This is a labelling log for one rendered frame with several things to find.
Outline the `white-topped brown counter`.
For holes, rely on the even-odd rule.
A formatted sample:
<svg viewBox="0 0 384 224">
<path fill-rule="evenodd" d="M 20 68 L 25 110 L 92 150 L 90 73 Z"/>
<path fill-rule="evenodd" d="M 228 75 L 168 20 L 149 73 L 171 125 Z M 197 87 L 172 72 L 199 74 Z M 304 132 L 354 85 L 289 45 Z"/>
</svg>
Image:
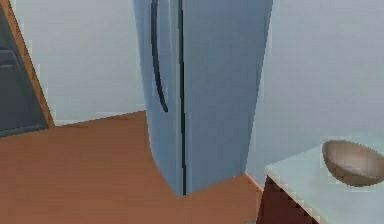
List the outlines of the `white-topped brown counter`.
<svg viewBox="0 0 384 224">
<path fill-rule="evenodd" d="M 384 182 L 352 187 L 328 171 L 317 146 L 265 168 L 256 224 L 384 224 Z"/>
</svg>

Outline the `brown bowl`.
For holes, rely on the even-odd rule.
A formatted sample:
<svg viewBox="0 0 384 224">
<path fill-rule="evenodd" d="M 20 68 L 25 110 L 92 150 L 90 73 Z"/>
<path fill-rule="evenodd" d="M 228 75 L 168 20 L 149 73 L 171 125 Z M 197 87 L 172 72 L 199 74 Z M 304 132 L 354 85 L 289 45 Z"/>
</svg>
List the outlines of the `brown bowl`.
<svg viewBox="0 0 384 224">
<path fill-rule="evenodd" d="M 375 149 L 347 140 L 329 140 L 322 146 L 329 173 L 353 187 L 366 187 L 384 181 L 384 155 Z"/>
</svg>

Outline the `blue-grey fridge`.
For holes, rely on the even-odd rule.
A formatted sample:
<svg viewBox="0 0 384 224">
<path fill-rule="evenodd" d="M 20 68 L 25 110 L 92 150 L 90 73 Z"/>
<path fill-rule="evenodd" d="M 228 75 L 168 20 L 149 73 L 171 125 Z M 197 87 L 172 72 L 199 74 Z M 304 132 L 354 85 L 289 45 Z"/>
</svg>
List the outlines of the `blue-grey fridge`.
<svg viewBox="0 0 384 224">
<path fill-rule="evenodd" d="M 152 157 L 182 197 L 246 170 L 273 0 L 133 0 Z"/>
</svg>

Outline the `dark grey appliance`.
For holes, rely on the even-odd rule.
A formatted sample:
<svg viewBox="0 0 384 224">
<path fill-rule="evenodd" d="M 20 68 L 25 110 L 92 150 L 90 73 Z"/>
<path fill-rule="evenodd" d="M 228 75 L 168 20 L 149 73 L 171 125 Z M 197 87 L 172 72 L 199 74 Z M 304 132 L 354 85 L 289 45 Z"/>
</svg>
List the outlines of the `dark grey appliance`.
<svg viewBox="0 0 384 224">
<path fill-rule="evenodd" d="M 0 6 L 0 138 L 47 128 L 6 11 Z"/>
</svg>

